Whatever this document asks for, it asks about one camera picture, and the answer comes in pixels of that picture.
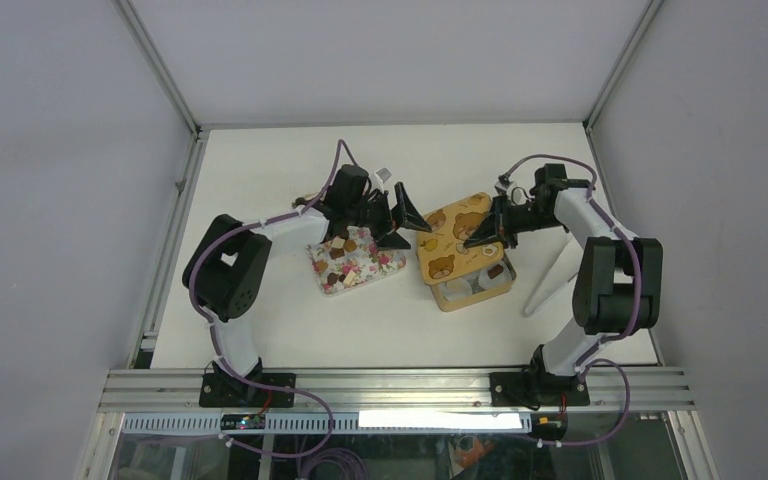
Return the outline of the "gold square tin box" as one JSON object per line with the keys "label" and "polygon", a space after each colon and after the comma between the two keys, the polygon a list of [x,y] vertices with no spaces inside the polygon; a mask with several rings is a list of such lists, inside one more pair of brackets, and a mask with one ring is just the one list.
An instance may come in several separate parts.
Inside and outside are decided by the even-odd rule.
{"label": "gold square tin box", "polygon": [[476,270],[475,272],[466,274],[462,277],[458,277],[458,278],[464,278],[468,280],[472,285],[473,295],[466,299],[462,299],[455,302],[447,302],[444,300],[440,291],[440,285],[444,282],[431,286],[430,290],[432,292],[433,298],[438,308],[443,312],[453,312],[455,310],[459,310],[459,309],[474,305],[476,303],[483,302],[483,301],[492,299],[494,297],[498,297],[500,295],[504,295],[508,293],[512,289],[512,286],[514,285],[514,283],[516,282],[517,273],[514,267],[512,266],[511,262],[509,261],[509,258],[506,255],[504,255],[499,262],[502,262],[502,261],[504,261],[507,264],[508,268],[510,269],[512,280],[509,286],[497,288],[489,291],[485,291],[481,289],[478,286],[477,279],[479,276],[479,271],[482,269],[485,269],[485,268],[482,268],[482,269]]}

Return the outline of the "silver square tin lid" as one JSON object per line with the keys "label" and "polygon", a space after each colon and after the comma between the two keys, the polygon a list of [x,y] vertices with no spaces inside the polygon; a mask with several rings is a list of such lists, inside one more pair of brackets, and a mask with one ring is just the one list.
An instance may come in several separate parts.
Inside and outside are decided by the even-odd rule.
{"label": "silver square tin lid", "polygon": [[491,267],[504,256],[500,242],[467,247],[491,209],[492,199],[479,192],[441,207],[425,216],[430,232],[417,234],[417,258],[423,281],[428,286]]}

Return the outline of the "floral rectangular tray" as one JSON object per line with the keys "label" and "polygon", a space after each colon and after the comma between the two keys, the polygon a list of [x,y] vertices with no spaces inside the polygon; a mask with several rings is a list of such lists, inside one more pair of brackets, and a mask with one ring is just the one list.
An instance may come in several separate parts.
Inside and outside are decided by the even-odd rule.
{"label": "floral rectangular tray", "polygon": [[[357,244],[357,249],[353,252],[346,252],[342,248],[345,251],[345,256],[331,259],[329,256],[329,251],[332,249],[331,241],[336,237],[341,237],[345,241],[353,240]],[[399,273],[407,264],[405,253],[402,250],[379,250],[372,234],[366,228],[350,226],[336,237],[326,242],[306,247],[316,282],[324,295],[336,295],[369,285],[372,282]],[[317,261],[326,261],[328,269],[325,272],[316,273],[314,271],[314,263]],[[339,276],[347,274],[350,270],[358,274],[355,283],[350,288],[345,288],[338,281],[334,285],[327,284],[327,276],[330,273],[335,273]]]}

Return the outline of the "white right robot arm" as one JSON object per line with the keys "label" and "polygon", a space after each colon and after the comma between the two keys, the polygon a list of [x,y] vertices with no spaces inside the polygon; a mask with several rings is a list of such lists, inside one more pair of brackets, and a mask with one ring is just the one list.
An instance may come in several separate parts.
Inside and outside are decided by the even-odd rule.
{"label": "white right robot arm", "polygon": [[597,354],[653,327],[660,314],[662,244],[633,233],[599,204],[597,173],[573,179],[565,165],[549,157],[521,203],[514,199],[512,174],[501,174],[489,212],[465,241],[468,247],[500,243],[514,248],[521,233],[561,227],[582,249],[571,320],[536,348],[520,373],[491,377],[498,394],[513,405],[548,405],[584,392]]}

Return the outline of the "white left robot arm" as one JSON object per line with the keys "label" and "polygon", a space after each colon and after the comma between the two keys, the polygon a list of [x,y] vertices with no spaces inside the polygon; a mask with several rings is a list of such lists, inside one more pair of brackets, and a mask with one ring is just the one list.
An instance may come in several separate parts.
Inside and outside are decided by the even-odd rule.
{"label": "white left robot arm", "polygon": [[245,314],[253,307],[270,259],[335,238],[350,227],[369,231],[381,251],[405,250],[400,230],[431,231],[402,183],[375,185],[356,165],[334,168],[326,185],[290,211],[245,224],[214,218],[182,276],[193,309],[207,324],[214,364],[226,374],[223,394],[237,406],[254,403],[265,388],[261,357]]}

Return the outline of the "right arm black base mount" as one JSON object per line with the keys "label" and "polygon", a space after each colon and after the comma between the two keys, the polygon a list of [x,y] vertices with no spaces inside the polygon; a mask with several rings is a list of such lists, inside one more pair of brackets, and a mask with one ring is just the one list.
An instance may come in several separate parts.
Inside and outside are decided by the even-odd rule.
{"label": "right arm black base mount", "polygon": [[489,390],[494,407],[588,406],[589,391],[577,376],[555,375],[548,371],[544,346],[534,351],[530,362],[517,371],[495,371],[489,374]]}

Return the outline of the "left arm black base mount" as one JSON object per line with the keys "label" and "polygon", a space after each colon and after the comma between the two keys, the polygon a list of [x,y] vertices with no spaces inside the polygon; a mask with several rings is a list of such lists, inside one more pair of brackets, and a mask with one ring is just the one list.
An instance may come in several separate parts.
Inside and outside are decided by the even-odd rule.
{"label": "left arm black base mount", "polygon": [[212,361],[203,371],[198,405],[202,408],[290,408],[295,403],[296,387],[294,373],[265,372],[261,359],[255,364],[246,379],[255,383],[276,387],[276,390],[251,386],[228,374]]}

